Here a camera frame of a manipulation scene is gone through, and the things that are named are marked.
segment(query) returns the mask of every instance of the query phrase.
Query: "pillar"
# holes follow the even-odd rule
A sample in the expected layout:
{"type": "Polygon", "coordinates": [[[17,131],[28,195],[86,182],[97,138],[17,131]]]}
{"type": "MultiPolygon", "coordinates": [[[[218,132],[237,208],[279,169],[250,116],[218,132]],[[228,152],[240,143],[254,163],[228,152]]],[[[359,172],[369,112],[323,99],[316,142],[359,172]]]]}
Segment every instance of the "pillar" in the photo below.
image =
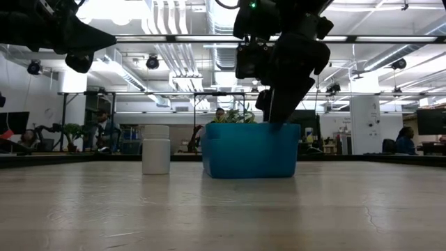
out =
{"type": "MultiPolygon", "coordinates": [[[[351,82],[354,93],[378,93],[378,76],[367,73],[351,82]]],[[[379,96],[355,96],[350,99],[352,152],[355,155],[380,153],[382,150],[379,96]]]]}
{"type": "MultiPolygon", "coordinates": [[[[64,93],[84,92],[86,91],[87,74],[76,73],[74,70],[67,70],[59,73],[59,91],[64,93]]],[[[76,123],[84,125],[86,96],[70,95],[67,98],[65,124],[76,123]]],[[[74,142],[79,150],[82,150],[83,141],[78,139],[74,142]]],[[[67,146],[66,139],[63,140],[63,146],[67,146]]]]}

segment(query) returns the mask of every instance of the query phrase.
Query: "green leaves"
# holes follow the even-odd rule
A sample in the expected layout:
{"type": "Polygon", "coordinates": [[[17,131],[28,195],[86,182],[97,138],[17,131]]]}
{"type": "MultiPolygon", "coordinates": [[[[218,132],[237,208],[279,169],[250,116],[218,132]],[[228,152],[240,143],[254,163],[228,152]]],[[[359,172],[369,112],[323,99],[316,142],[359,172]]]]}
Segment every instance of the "green leaves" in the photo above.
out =
{"type": "Polygon", "coordinates": [[[68,123],[63,126],[63,134],[67,137],[69,143],[79,139],[84,135],[82,126],[75,123],[68,123]]]}
{"type": "Polygon", "coordinates": [[[253,112],[248,112],[245,109],[245,115],[243,116],[243,112],[241,112],[239,109],[230,109],[224,118],[214,119],[214,122],[216,123],[256,123],[255,120],[256,116],[253,112]]]}

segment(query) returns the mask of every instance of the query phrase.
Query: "blue container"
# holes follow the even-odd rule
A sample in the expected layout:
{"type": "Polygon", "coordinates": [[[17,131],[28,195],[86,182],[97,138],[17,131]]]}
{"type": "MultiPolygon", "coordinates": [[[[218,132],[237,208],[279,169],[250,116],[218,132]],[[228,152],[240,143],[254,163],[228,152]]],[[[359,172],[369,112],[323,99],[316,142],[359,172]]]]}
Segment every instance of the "blue container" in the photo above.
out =
{"type": "Polygon", "coordinates": [[[299,138],[296,124],[278,130],[269,123],[210,123],[201,136],[203,165],[213,178],[292,177],[299,138]]]}

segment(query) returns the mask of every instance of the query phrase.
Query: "potted plant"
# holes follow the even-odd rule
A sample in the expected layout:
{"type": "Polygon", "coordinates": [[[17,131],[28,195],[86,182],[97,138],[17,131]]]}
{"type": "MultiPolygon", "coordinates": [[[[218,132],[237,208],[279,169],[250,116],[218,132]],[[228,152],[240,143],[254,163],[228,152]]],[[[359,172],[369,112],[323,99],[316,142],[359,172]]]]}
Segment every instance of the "potted plant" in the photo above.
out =
{"type": "Polygon", "coordinates": [[[84,134],[82,127],[75,123],[68,123],[63,127],[63,134],[68,140],[68,151],[70,153],[75,153],[77,146],[75,146],[74,141],[81,138],[84,134]]]}
{"type": "Polygon", "coordinates": [[[220,119],[214,119],[216,123],[256,123],[254,119],[256,116],[254,113],[247,111],[245,109],[245,114],[243,114],[239,109],[230,109],[225,117],[221,117],[220,119]]]}

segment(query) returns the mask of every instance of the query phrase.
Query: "white bottle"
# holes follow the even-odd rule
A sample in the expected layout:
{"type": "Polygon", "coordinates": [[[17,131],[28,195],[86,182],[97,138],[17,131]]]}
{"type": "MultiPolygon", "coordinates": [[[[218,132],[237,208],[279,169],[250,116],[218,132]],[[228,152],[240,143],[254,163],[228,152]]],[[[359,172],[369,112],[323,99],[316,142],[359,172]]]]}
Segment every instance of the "white bottle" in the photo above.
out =
{"type": "Polygon", "coordinates": [[[146,125],[142,144],[142,173],[168,174],[170,172],[169,126],[146,125]]]}

